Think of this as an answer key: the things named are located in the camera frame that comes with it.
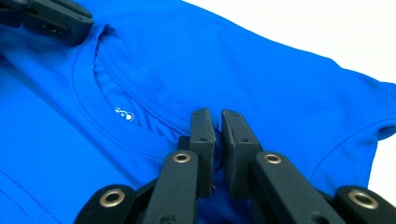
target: metal grommet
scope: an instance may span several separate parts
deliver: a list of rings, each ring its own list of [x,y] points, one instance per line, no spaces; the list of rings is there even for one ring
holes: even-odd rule
[[[282,159],[279,156],[275,155],[275,154],[266,154],[264,156],[264,158],[265,158],[266,161],[268,161],[270,163],[273,163],[273,164],[278,164],[278,163],[282,162]]]
[[[379,206],[375,198],[360,190],[353,189],[347,196],[355,204],[367,209],[376,209]]]
[[[191,156],[189,154],[186,153],[178,153],[174,156],[174,161],[176,162],[187,162],[191,159]]]
[[[103,207],[114,207],[122,203],[124,199],[125,193],[122,190],[110,189],[100,198],[100,204]]]

